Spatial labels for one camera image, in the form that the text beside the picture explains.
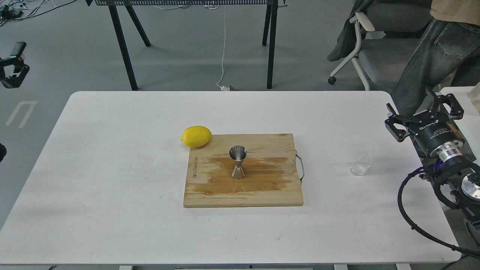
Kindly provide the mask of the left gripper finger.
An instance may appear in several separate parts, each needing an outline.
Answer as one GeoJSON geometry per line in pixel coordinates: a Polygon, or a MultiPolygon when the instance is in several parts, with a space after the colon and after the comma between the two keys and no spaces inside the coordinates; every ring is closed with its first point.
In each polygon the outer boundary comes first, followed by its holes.
{"type": "Polygon", "coordinates": [[[7,89],[19,88],[28,74],[30,67],[24,63],[22,53],[26,47],[26,42],[17,42],[10,53],[10,56],[0,61],[0,81],[7,89]],[[6,76],[5,67],[13,66],[13,74],[6,76]]]}

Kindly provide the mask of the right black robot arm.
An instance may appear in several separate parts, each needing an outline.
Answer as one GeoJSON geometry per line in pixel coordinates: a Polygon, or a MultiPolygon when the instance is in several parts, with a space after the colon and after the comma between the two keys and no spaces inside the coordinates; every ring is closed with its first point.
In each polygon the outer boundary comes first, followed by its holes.
{"type": "Polygon", "coordinates": [[[451,93],[433,93],[432,96],[431,108],[413,116],[400,115],[387,104],[390,115],[385,126],[391,135],[398,142],[411,137],[423,157],[434,161],[432,165],[415,169],[403,180],[397,195],[398,208],[411,229],[422,236],[466,256],[479,258],[478,251],[448,244],[421,229],[403,207],[405,186],[414,176],[421,176],[431,183],[439,201],[465,215],[468,232],[476,243],[479,242],[479,165],[461,153],[465,139],[453,125],[454,120],[463,118],[464,110],[451,93]]]}

